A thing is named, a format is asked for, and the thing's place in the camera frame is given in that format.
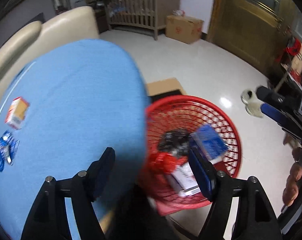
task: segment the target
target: red cloth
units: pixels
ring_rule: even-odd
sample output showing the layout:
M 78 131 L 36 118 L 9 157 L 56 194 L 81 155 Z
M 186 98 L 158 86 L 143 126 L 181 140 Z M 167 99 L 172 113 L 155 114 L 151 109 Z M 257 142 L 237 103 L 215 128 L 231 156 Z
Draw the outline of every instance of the red cloth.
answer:
M 301 76 L 294 69 L 290 71 L 290 75 L 297 83 L 302 84 Z
M 300 49 L 301 49 L 301 42 L 298 39 L 295 39 L 293 46 L 289 48 L 286 47 L 283 50 L 283 53 L 276 59 L 276 61 L 280 62 L 284 53 L 288 53 L 291 56 L 295 56 L 299 53 Z

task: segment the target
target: white tile floor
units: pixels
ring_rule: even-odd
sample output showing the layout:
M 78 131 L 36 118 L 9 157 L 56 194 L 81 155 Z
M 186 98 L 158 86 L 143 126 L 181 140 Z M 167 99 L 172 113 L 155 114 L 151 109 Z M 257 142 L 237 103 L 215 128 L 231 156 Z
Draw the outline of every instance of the white tile floor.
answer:
M 284 132 L 271 119 L 250 116 L 240 95 L 246 88 L 266 86 L 267 80 L 248 63 L 229 52 L 199 40 L 192 45 L 160 35 L 158 41 L 137 33 L 112 30 L 101 39 L 125 49 L 136 61 L 147 83 L 175 77 L 187 94 L 204 98 L 223 109 L 235 124 L 242 142 L 241 179 L 256 176 L 278 216 L 282 192 L 293 164 L 291 149 L 283 146 Z M 231 102 L 226 108 L 221 98 Z M 198 234 L 210 206 L 171 215 L 183 227 Z M 231 238 L 237 203 L 231 208 L 225 239 Z

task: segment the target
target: doorframe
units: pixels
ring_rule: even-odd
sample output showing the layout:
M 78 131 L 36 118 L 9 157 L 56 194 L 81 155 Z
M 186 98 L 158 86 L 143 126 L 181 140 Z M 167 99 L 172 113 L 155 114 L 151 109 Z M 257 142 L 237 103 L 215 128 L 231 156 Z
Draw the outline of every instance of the doorframe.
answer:
M 222 7 L 223 7 L 223 0 L 214 0 L 209 30 L 206 36 L 206 41 L 210 43 L 213 43 L 213 38 L 216 33 L 217 25 L 220 19 L 220 11 Z

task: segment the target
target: metal screw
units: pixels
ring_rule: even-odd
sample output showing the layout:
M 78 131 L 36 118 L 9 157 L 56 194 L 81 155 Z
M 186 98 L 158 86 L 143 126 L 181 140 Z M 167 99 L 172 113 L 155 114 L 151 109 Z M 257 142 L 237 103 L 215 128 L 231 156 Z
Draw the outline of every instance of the metal screw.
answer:
M 223 178 L 223 177 L 226 175 L 226 173 L 225 173 L 224 171 L 218 171 L 218 172 L 217 172 L 217 175 L 218 175 L 219 177 Z
M 52 181 L 52 179 L 53 179 L 52 176 L 47 176 L 47 177 L 45 178 L 45 181 L 48 182 L 48 183 L 50 183 L 50 182 Z
M 86 176 L 86 171 L 79 171 L 78 176 L 79 177 L 85 177 Z
M 249 177 L 249 179 L 250 179 L 253 183 L 258 182 L 258 179 L 257 179 L 256 177 L 254 177 L 254 176 Z

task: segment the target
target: person's hand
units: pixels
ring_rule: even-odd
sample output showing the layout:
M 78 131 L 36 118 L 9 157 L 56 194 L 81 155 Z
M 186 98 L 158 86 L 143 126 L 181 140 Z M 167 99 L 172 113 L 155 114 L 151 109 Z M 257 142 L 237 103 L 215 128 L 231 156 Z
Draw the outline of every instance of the person's hand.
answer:
M 299 160 L 300 152 L 302 148 L 295 148 L 292 151 L 294 160 Z M 286 206 L 291 206 L 294 200 L 297 198 L 299 189 L 297 181 L 302 177 L 302 167 L 298 163 L 294 163 L 290 169 L 290 175 L 287 179 L 285 189 L 283 191 L 282 200 Z

